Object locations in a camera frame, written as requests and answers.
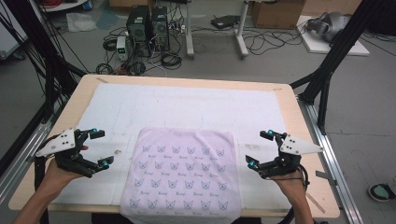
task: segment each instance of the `shoe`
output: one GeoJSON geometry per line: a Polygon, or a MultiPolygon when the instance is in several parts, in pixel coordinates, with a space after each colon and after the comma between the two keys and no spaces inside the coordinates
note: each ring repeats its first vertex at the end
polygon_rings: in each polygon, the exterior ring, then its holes
{"type": "Polygon", "coordinates": [[[368,193],[372,199],[381,203],[396,199],[396,195],[390,189],[388,184],[373,185],[368,189],[368,193]]]}

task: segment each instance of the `wooden table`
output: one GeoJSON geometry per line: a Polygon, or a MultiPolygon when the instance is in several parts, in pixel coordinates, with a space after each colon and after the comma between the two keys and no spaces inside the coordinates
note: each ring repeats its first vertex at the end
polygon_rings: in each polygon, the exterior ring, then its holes
{"type": "MultiPolygon", "coordinates": [[[[255,83],[220,80],[181,79],[162,77],[115,77],[87,75],[78,84],[71,99],[67,103],[62,115],[58,118],[49,136],[61,133],[68,127],[76,127],[87,105],[100,83],[134,84],[150,86],[194,87],[249,91],[272,91],[278,100],[281,114],[288,133],[296,137],[312,141],[305,124],[300,107],[295,95],[287,84],[255,83]]],[[[307,198],[314,217],[338,217],[340,211],[329,182],[316,177],[315,171],[323,172],[323,166],[318,154],[303,155],[302,164],[309,173],[311,185],[308,188],[307,198]]],[[[34,193],[34,168],[30,167],[24,179],[9,202],[9,208],[20,210],[34,193]]],[[[87,204],[51,204],[50,211],[79,211],[79,212],[106,212],[119,213],[120,207],[116,205],[87,205],[87,204]]],[[[243,208],[243,217],[283,217],[286,209],[252,209],[243,208]]]]}

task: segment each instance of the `cardboard box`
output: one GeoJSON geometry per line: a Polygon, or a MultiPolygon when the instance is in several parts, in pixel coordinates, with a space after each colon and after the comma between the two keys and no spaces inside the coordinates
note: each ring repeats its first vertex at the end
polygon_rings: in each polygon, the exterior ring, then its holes
{"type": "Polygon", "coordinates": [[[302,15],[320,16],[326,11],[352,15],[360,3],[361,0],[306,0],[302,15]]]}
{"type": "Polygon", "coordinates": [[[274,4],[255,3],[251,18],[257,28],[294,29],[305,0],[280,0],[274,4]]]}
{"type": "Polygon", "coordinates": [[[152,0],[109,0],[111,7],[131,7],[131,6],[150,6],[152,0]]]}

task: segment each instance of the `patterned cloth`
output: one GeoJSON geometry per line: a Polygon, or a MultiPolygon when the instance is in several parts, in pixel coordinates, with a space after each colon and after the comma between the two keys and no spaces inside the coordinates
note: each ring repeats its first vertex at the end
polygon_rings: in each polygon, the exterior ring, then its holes
{"type": "Polygon", "coordinates": [[[232,223],[241,215],[233,136],[142,130],[120,212],[135,224],[232,223]]]}

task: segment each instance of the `concrete floor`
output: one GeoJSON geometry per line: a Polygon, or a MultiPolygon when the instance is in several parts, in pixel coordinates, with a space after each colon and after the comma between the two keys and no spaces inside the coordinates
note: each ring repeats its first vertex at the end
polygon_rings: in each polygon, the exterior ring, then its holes
{"type": "MultiPolygon", "coordinates": [[[[86,13],[78,8],[71,11],[86,13]]],[[[102,19],[103,12],[102,9],[95,8],[87,14],[98,21],[102,19]]],[[[54,17],[57,21],[65,21],[64,14],[54,17]]],[[[102,29],[65,32],[64,38],[85,66],[94,71],[97,64],[104,62],[103,37],[111,30],[124,26],[125,22],[125,19],[116,19],[114,24],[102,29]]],[[[247,20],[247,26],[250,24],[251,20],[247,20]]],[[[210,27],[209,23],[204,23],[204,26],[210,27]]],[[[370,41],[396,53],[395,42],[377,39],[370,41]]],[[[260,56],[250,54],[245,60],[240,60],[233,36],[212,32],[195,35],[194,43],[194,60],[189,60],[185,56],[185,49],[182,49],[179,55],[183,61],[179,69],[166,70],[165,74],[156,68],[145,75],[291,83],[315,71],[326,56],[308,53],[304,44],[301,44],[270,50],[260,56]]],[[[392,165],[396,158],[393,148],[396,140],[396,121],[393,117],[396,114],[393,99],[396,95],[393,87],[396,83],[396,61],[394,55],[362,39],[361,43],[370,51],[370,56],[347,56],[332,78],[326,131],[363,222],[390,224],[396,220],[396,201],[377,203],[367,196],[366,191],[369,186],[387,182],[396,174],[396,166],[392,165]]],[[[63,48],[66,59],[80,67],[65,44],[63,48]]],[[[111,63],[116,66],[119,64],[117,60],[111,63]]],[[[0,86],[0,156],[3,156],[42,105],[44,98],[33,66],[28,60],[15,61],[10,58],[0,61],[0,86]]],[[[303,90],[304,87],[298,88],[295,93],[303,90]]],[[[7,200],[0,205],[0,211],[4,223],[11,222],[17,214],[7,208],[7,200]]],[[[50,218],[54,223],[91,223],[90,214],[85,213],[51,213],[50,218]]],[[[264,219],[263,223],[278,221],[279,219],[264,219]]],[[[344,216],[328,221],[347,223],[344,216]]]]}

